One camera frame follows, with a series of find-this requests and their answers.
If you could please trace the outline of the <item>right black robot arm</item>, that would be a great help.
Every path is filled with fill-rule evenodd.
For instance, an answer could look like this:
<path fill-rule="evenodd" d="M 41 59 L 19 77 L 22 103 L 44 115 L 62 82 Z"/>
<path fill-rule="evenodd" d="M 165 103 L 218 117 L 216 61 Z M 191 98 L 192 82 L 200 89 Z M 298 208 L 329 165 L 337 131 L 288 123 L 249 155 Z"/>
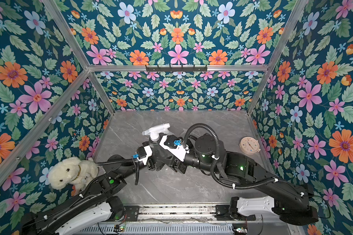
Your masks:
<path fill-rule="evenodd" d="M 288 224 L 304 226 L 318 222 L 317 209 L 309 204 L 314 195 L 307 184 L 295 185 L 266 170 L 250 157 L 225 150 L 216 132 L 208 125 L 192 125 L 183 138 L 164 135 L 160 146 L 170 152 L 173 166 L 185 170 L 191 166 L 208 171 L 222 187 L 257 190 L 261 198 L 234 197 L 231 216 L 247 217 L 269 212 Z"/>

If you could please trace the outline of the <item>cream round wall clock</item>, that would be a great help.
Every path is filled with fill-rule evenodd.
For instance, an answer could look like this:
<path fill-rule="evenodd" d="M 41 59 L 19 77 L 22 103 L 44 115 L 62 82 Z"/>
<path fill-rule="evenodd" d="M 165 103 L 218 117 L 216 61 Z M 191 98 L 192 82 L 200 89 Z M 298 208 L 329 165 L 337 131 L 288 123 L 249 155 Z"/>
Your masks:
<path fill-rule="evenodd" d="M 243 137 L 239 142 L 239 147 L 246 155 L 254 155 L 261 151 L 258 140 L 252 137 Z"/>

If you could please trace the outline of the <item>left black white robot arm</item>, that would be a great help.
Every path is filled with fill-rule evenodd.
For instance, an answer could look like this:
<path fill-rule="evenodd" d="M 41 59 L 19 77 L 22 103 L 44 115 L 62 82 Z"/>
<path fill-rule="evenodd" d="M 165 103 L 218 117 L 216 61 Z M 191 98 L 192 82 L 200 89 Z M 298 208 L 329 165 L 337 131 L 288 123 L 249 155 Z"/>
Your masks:
<path fill-rule="evenodd" d="M 126 178 L 143 168 L 160 170 L 171 163 L 172 155 L 159 146 L 141 146 L 133 157 L 113 155 L 99 163 L 105 173 L 94 178 L 79 194 L 45 212 L 29 213 L 22 219 L 21 235 L 72 235 L 88 226 L 113 220 L 123 222 L 130 216 L 117 193 Z"/>

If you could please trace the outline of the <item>metal base rail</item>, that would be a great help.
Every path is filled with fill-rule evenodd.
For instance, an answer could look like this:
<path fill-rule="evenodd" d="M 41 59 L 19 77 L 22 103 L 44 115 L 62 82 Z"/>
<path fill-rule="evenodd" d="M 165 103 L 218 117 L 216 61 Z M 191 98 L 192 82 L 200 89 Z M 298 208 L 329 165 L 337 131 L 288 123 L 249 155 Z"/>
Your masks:
<path fill-rule="evenodd" d="M 223 203 L 129 204 L 123 235 L 303 235 L 304 231 L 261 212 L 229 215 Z"/>

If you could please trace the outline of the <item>cream plush teddy bear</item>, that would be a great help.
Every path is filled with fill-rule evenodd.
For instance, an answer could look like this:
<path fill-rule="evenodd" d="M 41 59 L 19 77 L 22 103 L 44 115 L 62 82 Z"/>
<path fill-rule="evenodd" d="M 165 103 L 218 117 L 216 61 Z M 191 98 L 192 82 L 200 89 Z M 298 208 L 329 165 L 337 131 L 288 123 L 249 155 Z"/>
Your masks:
<path fill-rule="evenodd" d="M 48 180 L 55 190 L 72 185 L 76 191 L 81 191 L 98 176 L 98 173 L 99 167 L 93 160 L 70 157 L 52 167 L 48 174 Z"/>

